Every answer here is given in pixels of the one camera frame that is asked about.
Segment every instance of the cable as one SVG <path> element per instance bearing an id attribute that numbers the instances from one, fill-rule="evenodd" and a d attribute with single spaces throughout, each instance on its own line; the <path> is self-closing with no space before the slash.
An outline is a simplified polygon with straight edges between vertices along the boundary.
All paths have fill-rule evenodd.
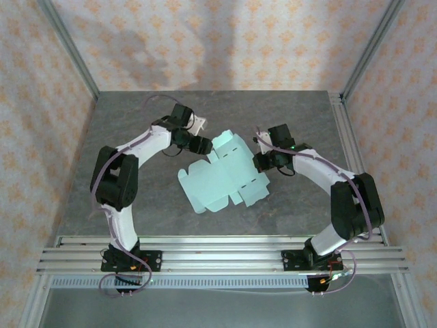
<path id="1" fill-rule="evenodd" d="M 295 176 L 296 172 L 293 171 L 293 174 L 289 174 L 289 173 L 285 173 L 284 171 L 282 171 L 279 167 L 276 168 L 280 174 L 284 175 L 284 176 Z"/>
<path id="2" fill-rule="evenodd" d="M 352 282 L 352 280 L 354 280 L 355 275 L 356 275 L 356 258 L 355 258 L 355 255 L 354 255 L 354 253 L 352 253 L 351 251 L 347 251 L 346 249 L 344 249 L 343 251 L 346 251 L 346 252 L 348 252 L 350 254 L 350 256 L 352 257 L 352 261 L 354 263 L 354 268 L 352 269 L 352 275 L 351 275 L 349 281 L 346 284 L 344 284 L 342 287 L 339 287 L 337 289 L 330 290 L 328 292 L 313 292 L 312 293 L 313 295 L 325 295 L 325 294 L 332 294 L 334 292 L 339 292 L 340 290 L 343 290 L 344 288 L 348 287 L 350 285 L 350 283 Z"/>
<path id="3" fill-rule="evenodd" d="M 297 290 L 295 292 L 287 291 L 287 292 L 259 292 L 259 291 L 250 291 L 250 290 L 234 290 L 234 289 L 203 289 L 207 291 L 214 292 L 232 292 L 234 294 L 249 294 L 249 295 L 308 295 L 306 290 Z"/>
<path id="4" fill-rule="evenodd" d="M 313 159 L 314 161 L 319 161 L 323 164 L 325 164 L 327 167 L 331 168 L 335 173 L 337 173 L 339 176 L 341 176 L 342 178 L 344 178 L 349 185 L 352 187 L 352 190 L 355 192 L 356 197 L 358 198 L 359 202 L 360 202 L 360 206 L 361 206 L 361 210 L 363 211 L 364 214 L 364 219 L 366 221 L 366 226 L 367 226 L 367 230 L 369 232 L 369 234 L 366 236 L 357 236 L 357 238 L 362 239 L 364 241 L 368 241 L 372 236 L 373 236 L 373 228 L 371 226 L 371 222 L 370 222 L 370 217 L 369 217 L 369 213 L 367 212 L 367 208 L 364 204 L 364 199 L 361 196 L 358 188 L 356 187 L 356 185 L 352 182 L 352 180 L 346 176 L 343 172 L 340 172 L 340 169 L 338 169 L 334 164 L 332 164 L 330 161 L 327 161 L 326 159 L 323 159 L 322 157 L 314 157 L 313 155 L 310 154 L 305 154 L 305 153 L 301 153 L 301 152 L 295 152 L 293 150 L 289 150 L 289 149 L 282 149 L 282 148 L 278 148 L 278 147 L 274 147 L 273 145 L 265 142 L 260 136 L 259 134 L 261 133 L 259 127 L 256 127 L 256 138 L 258 140 L 258 142 L 264 144 L 265 146 L 269 147 L 270 149 L 276 150 L 277 152 L 283 152 L 285 154 L 291 154 L 291 155 L 295 155 L 295 156 L 303 156 L 303 157 L 307 157 L 310 159 Z"/>
<path id="5" fill-rule="evenodd" d="M 186 131 L 188 131 L 188 130 L 190 130 L 193 126 L 194 126 L 194 123 L 196 122 L 196 119 L 195 119 L 195 113 L 194 113 L 194 111 L 193 111 L 193 122 L 191 123 L 191 125 L 190 125 L 190 127 L 189 128 L 184 128 L 184 130 L 186 130 Z"/>
<path id="6" fill-rule="evenodd" d="M 164 150 L 161 150 L 161 152 L 162 152 L 165 156 L 168 156 L 168 157 L 176 157 L 177 155 L 179 155 L 179 154 L 182 152 L 182 148 L 179 148 L 179 152 L 177 152 L 177 153 L 174 154 L 174 155 L 169 155 L 169 154 L 167 154 Z"/>
<path id="7" fill-rule="evenodd" d="M 153 98 L 158 98 L 158 97 L 165 97 L 165 98 L 170 98 L 171 100 L 176 101 L 178 104 L 180 104 L 180 102 L 175 99 L 172 96 L 168 96 L 166 94 L 154 94 L 151 95 L 150 97 L 146 98 L 144 103 L 141 105 L 142 109 L 145 109 L 147 104 L 149 103 L 149 101 Z M 108 167 L 110 166 L 110 164 L 112 162 L 114 162 L 114 160 L 119 157 L 121 154 L 123 154 L 124 152 L 126 152 L 129 149 L 134 148 L 135 146 L 143 143 L 145 140 L 149 139 L 149 137 L 152 135 L 152 133 L 150 132 L 150 128 L 149 128 L 149 133 L 147 135 L 145 135 L 143 138 L 141 138 L 140 140 L 136 141 L 136 142 L 132 142 L 129 146 L 126 146 L 125 148 L 119 150 L 116 154 L 114 154 L 102 167 L 102 169 L 100 170 L 100 172 L 97 175 L 96 181 L 94 182 L 94 185 L 92 187 L 91 190 L 91 214 L 89 215 L 90 217 L 96 213 L 97 211 L 102 211 L 105 212 L 107 214 L 107 219 L 108 219 L 108 225 L 109 225 L 109 231 L 111 233 L 111 236 L 114 238 L 114 242 L 115 244 L 118 246 L 119 249 L 121 249 L 127 256 L 130 256 L 131 258 L 133 258 L 134 260 L 136 260 L 137 262 L 140 262 L 148 271 L 149 271 L 149 278 L 147 279 L 147 281 L 138 289 L 134 290 L 134 291 L 130 291 L 129 294 L 130 296 L 132 296 L 132 294 L 135 294 L 137 292 L 141 292 L 150 282 L 150 280 L 152 279 L 152 269 L 150 268 L 150 266 L 143 261 L 142 259 L 136 257 L 135 255 L 133 255 L 132 253 L 130 253 L 127 249 L 125 249 L 123 247 L 123 245 L 120 243 L 120 241 L 116 238 L 115 236 L 115 230 L 113 227 L 113 218 L 112 218 L 112 213 L 110 210 L 108 210 L 107 208 L 97 208 L 97 201 L 96 201 L 96 192 L 97 192 L 97 188 L 98 185 L 100 184 L 100 181 L 102 180 L 103 174 L 106 172 L 106 170 L 108 169 Z M 104 294 L 105 296 L 108 296 L 110 298 L 116 298 L 116 297 L 123 297 L 124 293 L 122 294 L 116 294 L 116 295 L 110 295 L 107 294 L 105 292 L 103 292 L 102 289 L 102 283 L 103 281 L 108 278 L 108 277 L 127 277 L 127 278 L 136 278 L 136 275 L 120 275 L 118 273 L 109 273 L 107 275 L 105 275 L 100 281 L 99 281 L 99 285 L 98 285 L 98 289 L 99 291 Z"/>

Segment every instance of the bracket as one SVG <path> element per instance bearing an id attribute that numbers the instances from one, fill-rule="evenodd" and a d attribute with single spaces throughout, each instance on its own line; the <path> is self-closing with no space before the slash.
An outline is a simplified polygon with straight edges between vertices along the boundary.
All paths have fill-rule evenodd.
<path id="1" fill-rule="evenodd" d="M 329 254 L 314 261 L 307 260 L 304 250 L 286 249 L 281 251 L 284 271 L 342 271 L 343 259 L 340 254 Z"/>
<path id="2" fill-rule="evenodd" d="M 160 272 L 163 261 L 162 251 L 150 251 L 139 249 L 139 242 L 130 250 L 136 257 L 144 260 L 151 268 L 152 272 Z M 109 248 L 102 255 L 102 272 L 143 272 L 147 269 L 138 261 L 134 260 L 123 251 L 116 249 L 109 244 Z"/>

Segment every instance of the floor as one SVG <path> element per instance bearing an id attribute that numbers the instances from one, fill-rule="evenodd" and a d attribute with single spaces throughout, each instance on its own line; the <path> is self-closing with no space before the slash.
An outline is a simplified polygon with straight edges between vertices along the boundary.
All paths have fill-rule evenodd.
<path id="1" fill-rule="evenodd" d="M 89 182 L 99 149 L 116 147 L 144 132 L 151 122 L 173 109 L 170 100 L 156 99 L 141 108 L 152 92 L 102 92 L 97 102 L 60 235 L 108 235 L 103 215 L 88 219 Z M 167 92 L 208 119 L 202 134 L 213 138 L 229 129 L 255 153 L 254 127 L 266 130 L 287 123 L 297 143 L 346 168 L 339 133 L 327 92 Z M 233 205 L 217 213 L 196 214 L 177 179 L 179 169 L 199 160 L 183 152 L 169 158 L 157 154 L 139 172 L 139 192 L 133 204 L 140 235 L 317 234 L 330 223 L 330 199 L 304 176 L 267 172 L 270 195 L 250 207 Z"/>
<path id="2" fill-rule="evenodd" d="M 405 327 L 390 275 L 357 275 L 323 297 L 267 292 L 148 289 L 110 299 L 93 289 L 52 289 L 40 327 Z"/>

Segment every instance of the wire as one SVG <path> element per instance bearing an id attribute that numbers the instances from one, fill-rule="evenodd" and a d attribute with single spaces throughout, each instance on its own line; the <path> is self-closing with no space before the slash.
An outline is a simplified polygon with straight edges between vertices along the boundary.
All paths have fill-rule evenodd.
<path id="1" fill-rule="evenodd" d="M 100 256 L 102 256 L 102 258 L 104 258 L 105 251 L 108 251 L 108 249 L 104 248 L 104 249 L 100 250 Z"/>
<path id="2" fill-rule="evenodd" d="M 213 292 L 232 292 L 234 294 L 250 294 L 250 295 L 308 295 L 308 292 L 306 290 L 297 290 L 294 292 L 287 291 L 287 292 L 260 292 L 260 291 L 251 291 L 251 290 L 234 290 L 234 289 L 203 289 L 207 291 L 213 291 Z"/>
<path id="3" fill-rule="evenodd" d="M 293 174 L 289 174 L 289 173 L 285 173 L 284 171 L 282 171 L 279 167 L 276 168 L 280 174 L 284 175 L 284 176 L 295 176 L 296 172 L 293 171 Z"/>
<path id="4" fill-rule="evenodd" d="M 177 102 L 178 104 L 180 104 L 180 102 L 175 99 L 172 96 L 168 96 L 166 94 L 154 94 L 151 95 L 150 97 L 146 98 L 144 103 L 141 105 L 142 109 L 145 109 L 147 104 L 149 103 L 149 101 L 153 98 L 158 98 L 158 97 L 165 97 L 165 98 L 170 98 L 171 100 L 174 100 L 175 102 Z M 111 233 L 111 236 L 114 239 L 114 243 L 118 246 L 119 249 L 121 249 L 127 256 L 130 256 L 131 258 L 133 258 L 134 260 L 136 260 L 137 262 L 140 262 L 148 271 L 149 271 L 149 277 L 148 279 L 145 281 L 145 283 L 138 289 L 134 290 L 134 291 L 130 291 L 129 294 L 130 296 L 132 296 L 132 294 L 137 293 L 137 292 L 141 292 L 150 282 L 150 280 L 152 279 L 152 269 L 150 268 L 150 266 L 143 261 L 142 259 L 136 257 L 135 255 L 133 255 L 132 253 L 130 253 L 126 248 L 123 247 L 123 245 L 120 243 L 120 241 L 117 239 L 117 237 L 115 236 L 115 231 L 114 231 L 114 227 L 113 227 L 113 218 L 112 218 L 112 213 L 110 210 L 108 210 L 107 208 L 103 208 L 97 207 L 97 201 L 96 201 L 96 192 L 97 192 L 97 188 L 98 185 L 100 184 L 100 181 L 102 180 L 103 174 L 106 172 L 106 170 L 108 169 L 108 167 L 110 166 L 110 164 L 112 162 L 114 162 L 114 160 L 119 157 L 121 154 L 123 154 L 125 151 L 132 149 L 133 147 L 141 144 L 142 142 L 144 142 L 145 140 L 149 139 L 150 135 L 152 135 L 152 133 L 150 132 L 150 127 L 149 127 L 149 133 L 147 135 L 145 135 L 143 138 L 132 142 L 129 146 L 126 146 L 125 148 L 121 149 L 119 152 L 117 152 L 116 154 L 114 154 L 102 167 L 102 169 L 100 170 L 100 172 L 97 175 L 96 181 L 94 182 L 94 185 L 91 189 L 91 214 L 89 215 L 90 217 L 98 212 L 98 211 L 102 211 L 105 212 L 107 214 L 107 219 L 108 219 L 108 225 L 109 225 L 109 232 Z M 110 295 L 107 294 L 105 292 L 103 292 L 102 289 L 102 284 L 103 281 L 108 278 L 108 277 L 127 277 L 127 278 L 136 278 L 135 275 L 120 275 L 118 273 L 109 273 L 107 275 L 105 275 L 100 281 L 99 281 L 99 285 L 98 285 L 98 289 L 99 291 L 104 294 L 105 296 L 108 296 L 110 298 L 116 298 L 116 297 L 123 297 L 124 293 L 122 294 L 117 294 L 117 295 Z"/>
<path id="5" fill-rule="evenodd" d="M 184 130 L 186 130 L 186 131 L 190 130 L 190 129 L 194 126 L 195 121 L 196 121 L 196 119 L 195 119 L 195 113 L 194 113 L 194 111 L 193 111 L 193 122 L 191 123 L 191 125 L 190 125 L 189 128 L 184 128 Z"/>
<path id="6" fill-rule="evenodd" d="M 182 152 L 182 148 L 179 148 L 179 152 L 177 152 L 177 153 L 174 154 L 174 155 L 169 155 L 169 154 L 167 154 L 164 150 L 161 150 L 161 152 L 162 152 L 165 156 L 168 156 L 168 157 L 176 157 L 177 155 L 179 155 L 179 154 Z"/>
<path id="7" fill-rule="evenodd" d="M 329 265 L 330 265 L 330 269 L 329 269 L 329 278 L 332 278 L 333 277 L 333 269 L 334 269 L 334 266 L 333 266 L 333 263 L 337 263 L 337 264 L 343 264 L 342 262 L 339 262 L 339 261 L 332 261 L 332 262 L 328 262 L 329 263 Z"/>
<path id="8" fill-rule="evenodd" d="M 333 294 L 334 292 L 339 292 L 340 290 L 343 290 L 344 288 L 348 287 L 350 285 L 350 283 L 352 282 L 352 280 L 354 280 L 355 275 L 356 275 L 356 258 L 354 253 L 352 253 L 351 251 L 347 251 L 346 249 L 344 249 L 343 251 L 348 252 L 350 254 L 350 256 L 352 257 L 352 261 L 354 263 L 354 268 L 352 269 L 352 275 L 349 279 L 349 281 L 344 284 L 342 287 L 339 287 L 337 289 L 334 290 L 330 290 L 328 292 L 314 292 L 313 295 L 325 295 L 325 294 Z"/>

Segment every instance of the patterned wallpaper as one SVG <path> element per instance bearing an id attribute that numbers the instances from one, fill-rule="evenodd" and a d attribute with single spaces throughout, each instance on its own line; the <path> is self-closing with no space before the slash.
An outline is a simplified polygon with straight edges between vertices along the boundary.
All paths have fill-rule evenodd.
<path id="1" fill-rule="evenodd" d="M 33 0 L 0 6 L 0 327 L 16 327 L 61 218 L 92 97 Z"/>
<path id="2" fill-rule="evenodd" d="M 390 242 L 407 246 L 430 327 L 437 323 L 437 5 L 405 2 L 349 111 L 375 176 Z"/>
<path id="3" fill-rule="evenodd" d="M 54 0 L 98 87 L 340 92 L 389 0 Z"/>

